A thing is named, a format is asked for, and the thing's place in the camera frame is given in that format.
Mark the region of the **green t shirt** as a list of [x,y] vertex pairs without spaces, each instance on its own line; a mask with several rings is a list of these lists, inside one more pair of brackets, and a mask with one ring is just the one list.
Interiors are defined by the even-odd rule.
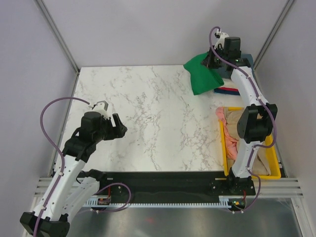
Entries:
[[199,54],[183,65],[190,74],[193,95],[200,95],[224,85],[222,77],[202,64],[208,53]]

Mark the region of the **pink t shirt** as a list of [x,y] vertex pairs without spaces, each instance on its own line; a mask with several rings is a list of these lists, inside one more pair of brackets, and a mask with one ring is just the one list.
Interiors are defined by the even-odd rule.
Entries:
[[236,160],[239,148],[239,136],[237,133],[237,122],[240,119],[240,110],[229,110],[228,107],[218,107],[215,111],[218,120],[223,123],[224,138],[226,144],[226,155]]

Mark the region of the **yellow plastic bin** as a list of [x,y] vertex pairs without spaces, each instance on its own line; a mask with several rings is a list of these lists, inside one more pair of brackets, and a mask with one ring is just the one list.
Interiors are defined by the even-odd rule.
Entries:
[[[228,107],[229,110],[242,110],[242,107]],[[221,147],[222,147],[222,155],[223,155],[223,167],[224,167],[224,174],[228,175],[230,169],[228,169],[227,166],[227,156],[226,156],[226,145],[225,145],[225,138],[224,138],[224,129],[223,129],[223,123],[219,121],[220,125],[220,134],[221,134]],[[276,155],[276,151],[274,147],[271,148],[264,148],[266,151],[266,157],[269,162],[270,170],[271,170],[271,175],[266,176],[266,175],[259,175],[261,179],[279,179],[281,177],[280,169],[279,169],[279,163]]]

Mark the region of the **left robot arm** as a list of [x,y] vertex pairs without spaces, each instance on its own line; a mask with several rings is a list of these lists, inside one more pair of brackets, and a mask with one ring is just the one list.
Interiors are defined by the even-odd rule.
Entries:
[[20,223],[34,237],[65,237],[70,222],[83,204],[94,194],[108,190],[106,173],[92,169],[84,174],[82,183],[71,194],[70,189],[81,170],[96,151],[97,144],[124,137],[127,127],[118,114],[86,112],[81,125],[62,151],[62,161],[38,205],[24,212]]

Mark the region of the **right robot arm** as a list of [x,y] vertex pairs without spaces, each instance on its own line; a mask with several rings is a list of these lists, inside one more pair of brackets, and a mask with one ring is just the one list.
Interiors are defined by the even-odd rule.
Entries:
[[238,194],[244,188],[242,179],[252,175],[252,166],[260,147],[269,135],[276,135],[275,118],[277,106],[271,104],[261,93],[252,73],[248,59],[241,56],[241,40],[226,33],[217,33],[217,41],[202,65],[208,69],[224,68],[237,86],[245,108],[237,123],[240,146],[226,182],[227,191]]

